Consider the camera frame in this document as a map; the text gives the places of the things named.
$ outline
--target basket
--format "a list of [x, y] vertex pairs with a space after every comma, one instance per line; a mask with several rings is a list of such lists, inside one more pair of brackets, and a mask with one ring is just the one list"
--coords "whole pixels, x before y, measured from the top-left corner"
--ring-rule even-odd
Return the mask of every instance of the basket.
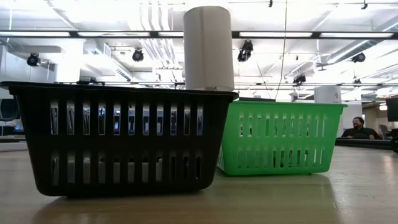
[[235, 101], [218, 167], [229, 175], [326, 172], [345, 106]]
[[44, 195], [200, 190], [238, 94], [2, 82], [18, 101]]

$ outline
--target table surface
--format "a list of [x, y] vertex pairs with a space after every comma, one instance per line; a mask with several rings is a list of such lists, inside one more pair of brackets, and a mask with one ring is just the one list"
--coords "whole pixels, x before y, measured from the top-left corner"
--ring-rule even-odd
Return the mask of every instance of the table surface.
[[336, 147], [324, 174], [227, 177], [194, 194], [46, 197], [27, 151], [0, 153], [0, 223], [398, 223], [398, 154]]

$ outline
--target white cylindrical speaker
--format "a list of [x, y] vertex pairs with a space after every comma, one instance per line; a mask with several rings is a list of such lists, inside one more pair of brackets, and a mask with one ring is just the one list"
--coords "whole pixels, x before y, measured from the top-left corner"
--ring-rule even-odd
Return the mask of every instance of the white cylindrical speaker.
[[188, 90], [234, 90], [231, 15], [200, 6], [184, 15], [185, 86]]

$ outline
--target person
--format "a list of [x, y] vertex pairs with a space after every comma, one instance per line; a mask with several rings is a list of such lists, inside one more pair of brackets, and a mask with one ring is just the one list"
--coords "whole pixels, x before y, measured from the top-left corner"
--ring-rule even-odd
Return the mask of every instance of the person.
[[349, 139], [381, 139], [380, 136], [371, 128], [364, 128], [365, 121], [361, 117], [353, 119], [354, 128], [346, 129], [341, 137]]

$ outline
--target dark hair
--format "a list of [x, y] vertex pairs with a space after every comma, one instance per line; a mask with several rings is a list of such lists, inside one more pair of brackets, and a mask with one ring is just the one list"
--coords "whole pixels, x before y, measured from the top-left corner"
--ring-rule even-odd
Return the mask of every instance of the dark hair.
[[364, 119], [361, 118], [361, 117], [355, 117], [354, 119], [358, 119], [359, 122], [361, 122], [361, 124], [364, 124], [364, 123], [365, 123]]

